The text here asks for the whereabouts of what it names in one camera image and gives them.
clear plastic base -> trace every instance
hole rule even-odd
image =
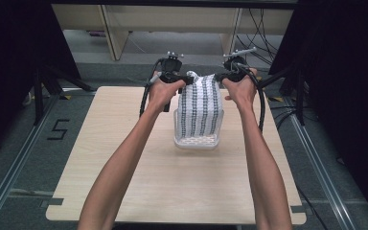
[[[174,111],[174,142],[175,145],[182,149],[191,150],[213,150],[217,147],[219,143],[219,131],[220,125],[222,123],[223,111],[218,117],[216,133],[205,136],[195,136],[195,137],[179,137],[177,134],[177,110]]]

checkered pattern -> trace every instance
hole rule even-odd
[[[194,83],[187,85],[178,100],[177,133],[184,137],[215,134],[217,119],[223,113],[219,85],[214,75],[199,77],[190,71]]]

black panel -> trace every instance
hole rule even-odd
[[[368,200],[368,4],[333,4],[310,97]]]
[[[298,0],[41,0],[57,4],[294,9]]]
[[[50,4],[1,0],[0,136],[21,108],[42,64],[80,78]]]

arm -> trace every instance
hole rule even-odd
[[[283,177],[259,130],[253,111],[256,88],[249,77],[240,82],[222,81],[241,114],[250,188],[258,229],[291,229],[291,217]]]
[[[125,141],[98,175],[80,214],[78,229],[111,229],[142,151],[163,107],[185,85],[183,80],[165,84],[158,80],[150,89],[149,105]]]

cable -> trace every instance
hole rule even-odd
[[[261,68],[256,68],[258,70],[258,72],[265,72],[267,73],[269,70],[268,69],[261,69]]]
[[[156,70],[157,65],[158,65],[159,63],[161,63],[161,61],[162,61],[162,60],[163,60],[162,58],[158,59],[158,60],[154,63],[154,65],[153,65],[153,69],[152,69],[152,71],[151,71],[151,73],[150,73],[150,76],[149,76],[149,78],[148,78],[148,82],[147,82],[147,83],[146,83],[146,85],[145,85],[145,92],[143,92],[142,102],[141,102],[141,104],[140,104],[139,117],[141,117],[141,116],[142,116],[142,114],[143,114],[143,112],[145,112],[146,100],[148,99],[148,94],[149,94],[150,87],[151,87],[150,79],[153,77],[153,75],[154,75],[154,71]]]
[[[303,115],[305,118],[307,118],[308,120],[310,120],[310,121],[313,121],[313,122],[319,122],[319,120],[318,120],[318,118],[316,118],[316,119],[314,119],[314,118],[311,118],[311,117],[309,117],[309,116],[307,116],[307,115]]]
[[[142,48],[140,48],[140,46],[138,44],[136,44],[136,42],[134,42],[134,40],[132,38],[130,38],[130,36],[128,36],[127,39],[129,41],[131,41],[133,43],[133,45],[135,45],[140,51],[142,51],[143,53],[147,54],[147,52],[144,51]]]
[[[260,121],[259,121],[259,129],[261,132],[263,132],[263,125],[265,121],[265,95],[263,93],[263,89],[259,86],[259,82],[256,79],[256,76],[253,74],[253,72],[246,70],[245,68],[237,65],[237,68],[239,68],[242,72],[244,72],[247,76],[250,77],[250,79],[255,84],[256,88],[258,89],[260,104],[261,104],[261,114],[260,114]]]
[[[287,110],[286,112],[282,112],[282,113],[280,113],[280,114],[278,114],[277,116],[275,116],[273,119],[274,120],[276,120],[277,118],[279,118],[280,116],[282,116],[283,114],[285,114],[285,113],[289,113],[290,112],[290,110]]]
[[[262,50],[264,50],[264,51],[267,51],[268,52],[268,55],[270,56],[270,58],[271,58],[271,60],[273,60],[274,59],[274,56],[273,56],[273,54],[274,55],[276,55],[275,53],[273,53],[273,52],[271,52],[271,50],[270,50],[270,48],[268,47],[268,46],[270,46],[270,47],[272,47],[274,50],[276,50],[276,51],[278,51],[277,50],[277,48],[275,48],[268,40],[267,40],[267,38],[265,37],[265,22],[264,22],[264,15],[265,15],[265,10],[264,9],[261,9],[261,20],[260,20],[260,22],[259,22],[259,25],[258,25],[258,23],[256,22],[256,20],[255,20],[255,18],[254,18],[254,16],[253,16],[253,13],[252,13],[252,10],[250,10],[249,9],[249,14],[250,14],[250,16],[251,16],[251,18],[252,18],[252,20],[253,20],[253,23],[255,24],[255,27],[256,27],[256,33],[254,34],[254,36],[253,36],[253,38],[252,39],[250,39],[250,37],[249,36],[247,36],[247,38],[250,40],[250,42],[251,43],[253,43],[254,45],[255,45],[255,43],[253,42],[254,41],[254,39],[255,39],[255,37],[256,37],[256,35],[257,34],[259,34],[260,35],[260,37],[261,37],[261,39],[262,39],[262,41],[264,42],[264,45],[265,45],[265,47],[266,47],[266,49],[264,49],[264,48],[261,48],[261,47],[259,47],[260,49],[262,49]]]
[[[280,126],[282,125],[283,121],[288,118],[289,116],[291,116],[292,114],[296,113],[297,110],[292,110],[292,111],[289,111],[288,114],[286,116],[284,116],[280,122],[276,125],[277,129],[280,129]]]
[[[250,49],[249,46],[246,46],[243,41],[241,40],[241,38],[237,35],[237,39],[238,41],[241,43],[241,45],[243,46],[244,49]],[[256,58],[262,60],[263,62],[265,62],[268,65],[271,65],[271,61],[267,60],[266,58],[262,57],[261,55],[257,54],[257,53],[251,53],[253,56],[255,56]]]
[[[278,109],[278,108],[296,108],[297,106],[278,106],[278,107],[270,107],[270,109]]]
[[[318,213],[316,212],[315,208],[313,207],[313,205],[311,204],[310,200],[306,197],[306,195],[303,193],[303,191],[300,189],[300,187],[298,187],[298,185],[295,185],[297,187],[298,193],[301,194],[301,196],[303,196],[304,200],[306,200],[306,202],[309,204],[310,208],[312,209],[313,213],[315,214],[315,216],[318,218],[318,220],[321,222],[322,227],[324,227],[325,230],[328,230],[327,225],[325,224],[324,220],[322,220],[321,217],[319,217]]]

